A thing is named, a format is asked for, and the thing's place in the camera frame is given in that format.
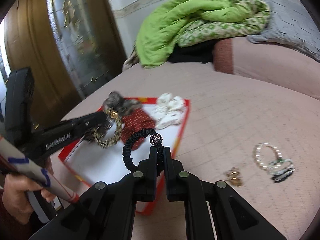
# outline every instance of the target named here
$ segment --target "finger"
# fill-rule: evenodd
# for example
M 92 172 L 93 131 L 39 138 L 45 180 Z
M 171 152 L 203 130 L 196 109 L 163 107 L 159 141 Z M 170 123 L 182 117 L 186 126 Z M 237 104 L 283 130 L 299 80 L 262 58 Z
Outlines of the finger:
M 45 188 L 41 190 L 41 195 L 47 202 L 51 202 L 56 197 L 54 194 L 50 193 Z
M 7 174 L 5 184 L 16 191 L 36 191 L 43 188 L 25 175 L 13 173 Z
M 53 175 L 53 169 L 52 169 L 52 162 L 51 162 L 51 159 L 50 157 L 48 157 L 46 160 L 45 160 L 45 166 L 44 166 L 47 171 L 49 171 L 50 174 Z

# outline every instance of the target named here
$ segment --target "black fabric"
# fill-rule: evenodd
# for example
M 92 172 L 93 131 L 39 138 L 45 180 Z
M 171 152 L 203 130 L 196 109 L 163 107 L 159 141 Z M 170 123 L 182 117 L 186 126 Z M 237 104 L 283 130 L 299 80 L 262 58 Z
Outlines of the black fabric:
M 178 62 L 213 62 L 212 50 L 220 39 L 204 41 L 189 47 L 180 48 L 177 44 L 169 56 L 171 63 Z

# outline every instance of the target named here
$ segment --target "black hair tie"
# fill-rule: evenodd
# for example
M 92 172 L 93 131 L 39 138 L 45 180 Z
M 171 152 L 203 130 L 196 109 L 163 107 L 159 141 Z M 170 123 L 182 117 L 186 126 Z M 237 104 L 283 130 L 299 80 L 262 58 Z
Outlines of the black hair tie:
M 130 172 L 135 172 L 137 170 L 137 166 L 135 166 L 132 162 L 131 156 L 131 149 L 132 146 L 138 141 L 140 138 L 144 137 L 150 137 L 150 143 L 157 148 L 157 176 L 160 175 L 161 171 L 164 169 L 163 165 L 163 149 L 164 147 L 162 146 L 162 136 L 152 128 L 142 128 L 140 131 L 137 131 L 130 135 L 130 137 L 125 141 L 124 147 L 123 147 L 123 162 Z

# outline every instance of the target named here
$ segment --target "white cloth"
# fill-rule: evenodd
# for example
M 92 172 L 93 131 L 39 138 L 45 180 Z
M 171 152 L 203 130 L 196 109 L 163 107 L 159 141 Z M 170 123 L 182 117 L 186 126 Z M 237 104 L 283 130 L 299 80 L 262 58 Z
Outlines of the white cloth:
M 169 125 L 182 123 L 182 113 L 180 111 L 168 112 L 164 118 L 156 122 L 156 129 L 161 130 Z
M 133 65 L 137 64 L 138 62 L 139 62 L 138 54 L 135 48 L 133 48 L 131 55 L 127 58 L 127 60 L 122 65 L 122 72 L 131 68 Z
M 151 117 L 156 121 L 157 130 L 182 122 L 182 111 L 185 106 L 183 98 L 164 93 L 158 97 L 156 103 Z

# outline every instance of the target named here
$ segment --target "blue marking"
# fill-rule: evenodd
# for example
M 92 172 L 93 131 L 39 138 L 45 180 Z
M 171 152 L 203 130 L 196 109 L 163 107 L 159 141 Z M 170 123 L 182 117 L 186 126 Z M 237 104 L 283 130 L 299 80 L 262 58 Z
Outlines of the blue marking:
M 29 159 L 27 157 L 25 158 L 13 158 L 9 157 L 8 158 L 8 163 L 13 163 L 13 164 L 25 164 L 29 163 Z
M 41 173 L 45 176 L 45 178 L 46 178 L 46 180 L 47 180 L 47 182 L 46 182 L 46 183 L 42 183 L 42 185 L 43 185 L 44 187 L 50 187 L 51 181 L 50 181 L 50 178 L 49 178 L 49 176 L 48 176 L 47 170 L 46 170 L 46 169 L 41 169 Z

